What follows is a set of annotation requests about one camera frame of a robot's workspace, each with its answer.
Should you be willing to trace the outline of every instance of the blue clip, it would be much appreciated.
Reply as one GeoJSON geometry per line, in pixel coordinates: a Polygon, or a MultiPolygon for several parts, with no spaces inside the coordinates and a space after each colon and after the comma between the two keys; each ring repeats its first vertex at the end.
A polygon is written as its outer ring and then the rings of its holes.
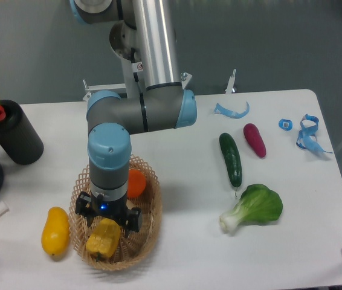
{"type": "Polygon", "coordinates": [[[293,124],[291,120],[281,119],[279,121],[279,127],[285,131],[290,131],[293,127],[293,124]]]}

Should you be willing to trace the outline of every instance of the yellow bell pepper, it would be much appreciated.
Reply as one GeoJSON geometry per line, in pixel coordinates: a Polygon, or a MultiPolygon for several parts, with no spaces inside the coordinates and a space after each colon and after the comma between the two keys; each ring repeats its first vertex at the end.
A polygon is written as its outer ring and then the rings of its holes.
{"type": "Polygon", "coordinates": [[[99,259],[115,253],[120,238],[120,226],[111,219],[102,219],[86,242],[86,250],[99,259]]]}

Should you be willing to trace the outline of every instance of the blue ribbon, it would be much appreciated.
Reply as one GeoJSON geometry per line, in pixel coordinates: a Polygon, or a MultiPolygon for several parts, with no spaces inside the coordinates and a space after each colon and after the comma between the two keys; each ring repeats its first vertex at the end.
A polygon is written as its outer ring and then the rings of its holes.
{"type": "Polygon", "coordinates": [[[313,140],[311,137],[316,138],[316,131],[318,130],[318,118],[315,116],[310,116],[306,114],[301,122],[300,122],[301,130],[298,132],[298,137],[296,141],[296,145],[304,150],[309,150],[311,152],[317,153],[332,153],[325,151],[321,146],[313,140]],[[312,121],[315,124],[311,127],[305,127],[304,122],[305,120],[312,121]]]}
{"type": "Polygon", "coordinates": [[[240,119],[246,116],[249,113],[249,111],[250,111],[250,106],[248,102],[246,102],[246,110],[243,113],[237,113],[232,110],[226,109],[217,103],[214,109],[214,114],[222,114],[229,118],[240,119]]]}

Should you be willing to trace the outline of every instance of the gray wall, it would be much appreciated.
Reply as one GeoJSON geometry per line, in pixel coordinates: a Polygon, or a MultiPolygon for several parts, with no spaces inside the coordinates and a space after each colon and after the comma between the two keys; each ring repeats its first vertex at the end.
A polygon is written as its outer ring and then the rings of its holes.
{"type": "MultiPolygon", "coordinates": [[[[342,1],[179,0],[173,19],[195,94],[222,93],[233,68],[239,92],[311,89],[334,147],[342,140],[342,1]]],[[[1,98],[79,101],[83,78],[123,82],[111,26],[78,24],[67,0],[0,1],[1,98]]]]}

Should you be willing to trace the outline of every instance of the yellow squash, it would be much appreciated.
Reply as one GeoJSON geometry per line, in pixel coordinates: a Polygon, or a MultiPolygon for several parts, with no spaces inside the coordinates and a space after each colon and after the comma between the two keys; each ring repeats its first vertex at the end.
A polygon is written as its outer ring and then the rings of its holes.
{"type": "Polygon", "coordinates": [[[115,253],[120,238],[120,226],[111,219],[102,219],[86,242],[86,250],[93,256],[106,259],[115,253]]]}
{"type": "Polygon", "coordinates": [[[60,207],[52,207],[48,212],[41,244],[44,251],[51,256],[63,254],[70,241],[69,217],[60,207]]]}

